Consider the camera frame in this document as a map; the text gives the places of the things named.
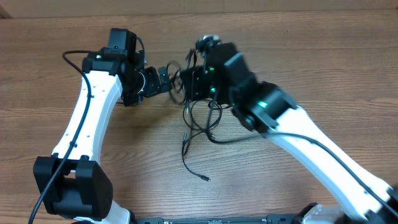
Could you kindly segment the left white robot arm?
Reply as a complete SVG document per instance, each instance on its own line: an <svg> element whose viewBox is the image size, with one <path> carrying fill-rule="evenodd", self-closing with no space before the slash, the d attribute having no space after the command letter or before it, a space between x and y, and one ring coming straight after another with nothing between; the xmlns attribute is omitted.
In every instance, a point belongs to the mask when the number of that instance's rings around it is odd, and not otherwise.
<svg viewBox="0 0 398 224"><path fill-rule="evenodd" d="M52 215L77 223L135 223L134 214L114 200L113 184L101 168L101 149L117 103L137 106L168 92L165 68L146 66L142 40L113 28L107 46L84 51L80 94L69 124L51 155L39 156L33 174L44 206Z"/></svg>

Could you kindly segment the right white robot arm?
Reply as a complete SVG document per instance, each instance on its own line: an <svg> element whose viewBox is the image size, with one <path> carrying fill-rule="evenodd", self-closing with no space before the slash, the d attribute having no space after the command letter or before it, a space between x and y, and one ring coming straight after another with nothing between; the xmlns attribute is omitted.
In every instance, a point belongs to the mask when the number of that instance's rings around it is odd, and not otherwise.
<svg viewBox="0 0 398 224"><path fill-rule="evenodd" d="M254 138L287 151L334 196L339 220L397 222L397 189L350 158L283 89L259 82L233 43L207 38L195 50L204 62L180 74L186 99L229 106Z"/></svg>

